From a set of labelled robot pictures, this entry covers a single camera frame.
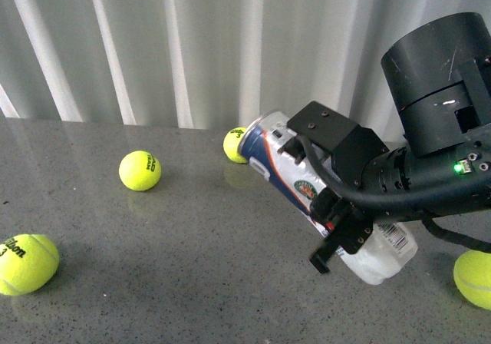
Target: black cable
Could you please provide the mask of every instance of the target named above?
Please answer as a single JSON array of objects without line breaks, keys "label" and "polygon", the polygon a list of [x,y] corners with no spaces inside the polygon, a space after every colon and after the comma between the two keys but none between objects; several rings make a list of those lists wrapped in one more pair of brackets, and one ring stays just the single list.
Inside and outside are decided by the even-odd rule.
[{"label": "black cable", "polygon": [[423,216],[421,219],[424,227],[430,232],[431,235],[450,242],[453,244],[459,244],[471,250],[478,250],[484,253],[491,253],[491,243],[482,240],[474,239],[471,236],[467,236],[461,233],[456,233],[448,229],[439,227],[431,217]]},{"label": "black cable", "polygon": [[302,135],[297,135],[297,139],[303,146],[305,156],[312,165],[314,171],[340,197],[345,198],[359,207],[366,207],[373,210],[408,210],[421,209],[423,205],[434,203],[440,198],[457,198],[468,195],[481,187],[485,182],[491,180],[491,171],[485,177],[468,177],[459,179],[458,187],[455,184],[444,184],[426,189],[412,190],[402,194],[378,194],[368,193],[366,190],[356,190],[347,184],[339,182],[329,173],[312,146],[311,141]]}]

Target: wilson logo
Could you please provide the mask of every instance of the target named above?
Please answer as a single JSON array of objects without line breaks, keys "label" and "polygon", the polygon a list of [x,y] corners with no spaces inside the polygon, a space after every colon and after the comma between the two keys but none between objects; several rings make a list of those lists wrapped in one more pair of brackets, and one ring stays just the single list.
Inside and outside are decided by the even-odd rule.
[{"label": "wilson logo", "polygon": [[314,197],[317,196],[317,191],[315,190],[314,186],[310,184],[308,181],[305,180],[295,181],[293,185],[295,186],[295,189],[298,192],[306,196],[307,199],[309,200],[313,200]]},{"label": "wilson logo", "polygon": [[7,252],[7,250],[11,250],[17,256],[19,256],[21,258],[24,258],[24,256],[25,256],[25,250],[23,250],[21,247],[19,247],[17,245],[17,242],[18,241],[16,239],[14,239],[14,238],[11,238],[11,239],[7,240],[4,243],[4,245],[7,248],[4,248],[4,249],[0,250],[0,256],[3,256],[5,254],[5,252]]},{"label": "wilson logo", "polygon": [[151,154],[147,155],[147,170],[155,171],[155,158]]}]

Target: robotic arm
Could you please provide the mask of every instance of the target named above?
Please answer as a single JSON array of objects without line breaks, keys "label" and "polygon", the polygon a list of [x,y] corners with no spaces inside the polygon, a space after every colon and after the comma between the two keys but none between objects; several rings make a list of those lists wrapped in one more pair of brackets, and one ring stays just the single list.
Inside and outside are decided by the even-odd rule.
[{"label": "robotic arm", "polygon": [[327,185],[310,216],[331,232],[311,262],[326,273],[335,250],[355,254],[374,223],[411,220],[435,237],[491,253],[491,243],[433,221],[491,207],[491,36],[483,18],[432,21],[396,42],[381,64],[407,147],[389,151],[372,130],[317,102],[287,123],[297,135],[282,151],[296,163],[307,157]]}]

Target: white curtain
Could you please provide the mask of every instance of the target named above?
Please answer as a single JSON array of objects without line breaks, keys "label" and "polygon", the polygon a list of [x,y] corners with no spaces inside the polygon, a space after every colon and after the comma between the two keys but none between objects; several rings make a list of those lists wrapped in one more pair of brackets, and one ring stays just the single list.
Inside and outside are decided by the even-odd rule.
[{"label": "white curtain", "polygon": [[0,0],[6,117],[230,129],[316,100],[403,130],[380,59],[491,0]]}]

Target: white label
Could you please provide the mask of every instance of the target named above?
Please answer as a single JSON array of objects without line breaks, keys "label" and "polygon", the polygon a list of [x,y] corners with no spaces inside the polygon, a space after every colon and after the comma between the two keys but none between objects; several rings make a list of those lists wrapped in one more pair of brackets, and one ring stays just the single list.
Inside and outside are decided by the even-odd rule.
[{"label": "white label", "polygon": [[384,239],[395,249],[399,256],[410,250],[414,243],[407,238],[406,232],[395,223],[375,224]]}]

